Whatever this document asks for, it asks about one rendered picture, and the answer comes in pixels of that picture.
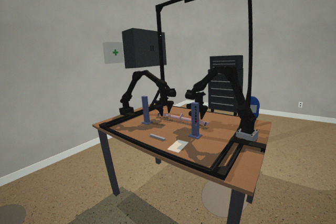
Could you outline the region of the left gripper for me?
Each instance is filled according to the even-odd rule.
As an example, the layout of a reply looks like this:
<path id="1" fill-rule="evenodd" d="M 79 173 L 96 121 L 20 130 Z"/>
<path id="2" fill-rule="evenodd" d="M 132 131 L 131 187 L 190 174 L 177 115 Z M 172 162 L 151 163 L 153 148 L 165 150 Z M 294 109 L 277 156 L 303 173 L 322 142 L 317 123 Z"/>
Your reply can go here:
<path id="1" fill-rule="evenodd" d="M 204 117 L 204 115 L 205 115 L 205 113 L 206 113 L 206 111 L 208 110 L 208 106 L 206 106 L 206 105 L 203 105 L 204 104 L 204 102 L 202 101 L 202 102 L 198 102 L 199 103 L 199 112 L 200 112 L 200 117 L 201 117 L 201 120 L 203 119 L 203 117 Z M 203 106 L 203 107 L 202 107 Z M 206 108 L 206 109 L 205 109 Z M 190 115 L 191 116 L 191 111 L 189 111 L 189 113 L 188 113 L 188 115 Z"/>

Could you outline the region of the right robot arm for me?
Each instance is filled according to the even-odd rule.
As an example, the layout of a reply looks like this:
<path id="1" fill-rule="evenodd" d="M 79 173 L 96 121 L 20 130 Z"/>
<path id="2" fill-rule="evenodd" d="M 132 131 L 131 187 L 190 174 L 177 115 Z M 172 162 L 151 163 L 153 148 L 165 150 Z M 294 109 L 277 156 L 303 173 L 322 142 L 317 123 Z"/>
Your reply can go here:
<path id="1" fill-rule="evenodd" d="M 156 76 L 154 76 L 152 73 L 150 73 L 148 70 L 143 71 L 135 71 L 132 75 L 132 81 L 126 91 L 126 93 L 122 96 L 122 99 L 120 100 L 121 103 L 123 103 L 122 109 L 128 109 L 130 99 L 132 98 L 132 91 L 137 83 L 137 81 L 143 76 L 147 76 L 149 79 L 151 79 L 159 88 L 158 92 L 160 92 L 160 97 L 176 97 L 176 91 L 175 88 L 170 89 L 170 87 L 167 85 L 167 83 Z M 166 89 L 167 88 L 167 89 Z"/>

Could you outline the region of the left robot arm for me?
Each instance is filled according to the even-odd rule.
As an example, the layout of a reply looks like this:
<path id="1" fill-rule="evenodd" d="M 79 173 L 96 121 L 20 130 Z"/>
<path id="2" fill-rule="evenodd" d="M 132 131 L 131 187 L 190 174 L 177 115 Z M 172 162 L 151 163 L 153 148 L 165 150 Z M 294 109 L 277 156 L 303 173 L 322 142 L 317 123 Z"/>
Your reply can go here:
<path id="1" fill-rule="evenodd" d="M 252 110 L 250 106 L 246 103 L 242 89 L 240 87 L 240 84 L 238 82 L 238 73 L 237 68 L 235 66 L 227 66 L 227 67 L 214 67 L 201 81 L 197 82 L 193 85 L 192 90 L 187 90 L 185 97 L 186 99 L 191 99 L 196 102 L 202 102 L 203 101 L 203 95 L 206 95 L 203 91 L 207 84 L 218 74 L 224 74 L 225 77 L 229 80 L 229 82 L 232 85 L 237 103 L 238 108 L 236 109 L 238 116 L 242 120 L 241 125 L 241 132 L 252 134 L 254 130 L 255 125 L 255 116 L 252 113 Z M 198 92 L 198 93 L 196 93 Z M 253 120 L 253 121 L 252 121 Z"/>

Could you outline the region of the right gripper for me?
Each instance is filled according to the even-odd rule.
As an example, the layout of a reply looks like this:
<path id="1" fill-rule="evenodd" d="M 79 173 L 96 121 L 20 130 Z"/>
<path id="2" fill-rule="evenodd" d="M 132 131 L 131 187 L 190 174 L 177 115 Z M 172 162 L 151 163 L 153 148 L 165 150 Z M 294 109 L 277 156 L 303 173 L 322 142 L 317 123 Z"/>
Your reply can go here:
<path id="1" fill-rule="evenodd" d="M 170 110 L 174 104 L 173 101 L 168 101 L 168 97 L 160 97 L 161 105 L 156 105 L 155 109 L 159 111 L 160 115 L 163 116 L 163 107 L 167 106 L 168 113 L 170 113 Z"/>

